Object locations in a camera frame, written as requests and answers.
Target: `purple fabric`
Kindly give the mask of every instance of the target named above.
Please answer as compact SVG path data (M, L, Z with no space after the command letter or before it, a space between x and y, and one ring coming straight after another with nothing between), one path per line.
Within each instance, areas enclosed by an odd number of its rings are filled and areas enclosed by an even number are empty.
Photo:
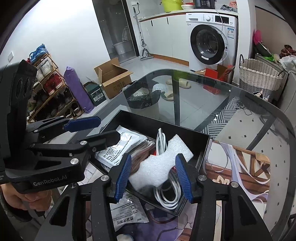
M67 66L64 79L81 108L83 108L86 113L90 113L94 109L94 105L83 88L75 69Z

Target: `glass table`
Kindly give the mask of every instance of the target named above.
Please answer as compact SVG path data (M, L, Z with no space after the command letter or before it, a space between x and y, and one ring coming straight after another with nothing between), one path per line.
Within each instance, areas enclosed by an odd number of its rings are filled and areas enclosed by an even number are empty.
M159 89L170 93L170 98ZM100 133L119 110L208 134L214 141L212 147L219 143L235 146L240 163L230 163L226 156L219 155L215 161L215 154L209 153L204 163L206 175L214 179L210 170L217 176L215 181L227 183L224 175L231 165L237 165L246 189L252 195L264 193L265 198L253 197L253 203L273 240L291 235L291 229L285 228L296 189L296 142L292 125L281 110L230 84L189 72L161 69L142 77L113 98L95 114L101 118L101 125L76 133L70 142Z

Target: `beige slipper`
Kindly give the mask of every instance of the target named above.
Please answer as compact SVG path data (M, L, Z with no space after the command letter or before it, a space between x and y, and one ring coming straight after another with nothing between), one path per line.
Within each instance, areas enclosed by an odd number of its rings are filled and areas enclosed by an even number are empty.
M168 92L161 92L161 97L167 101L174 101L173 91L169 90Z
M166 84L172 85L173 84L172 79L167 80ZM191 87L191 84L189 83L189 81L187 81L185 79L179 79L179 86L184 89L189 89Z

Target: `washing machine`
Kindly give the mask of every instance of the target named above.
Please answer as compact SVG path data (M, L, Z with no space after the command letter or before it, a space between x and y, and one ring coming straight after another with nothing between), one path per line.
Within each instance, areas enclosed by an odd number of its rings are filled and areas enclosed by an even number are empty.
M235 65L238 41L238 19L217 13L186 14L189 44L189 68L217 69Z

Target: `white packet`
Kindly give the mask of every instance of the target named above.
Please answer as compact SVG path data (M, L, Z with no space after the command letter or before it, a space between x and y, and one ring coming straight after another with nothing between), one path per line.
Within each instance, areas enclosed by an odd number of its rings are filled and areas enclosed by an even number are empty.
M110 203L110 209L115 231L127 223L149 222L140 200L128 192L123 194L119 203Z
M118 144L95 154L95 158L108 168L118 165L125 153L128 153L147 139L146 136L130 131L122 126L118 126L116 131L120 134L120 141Z

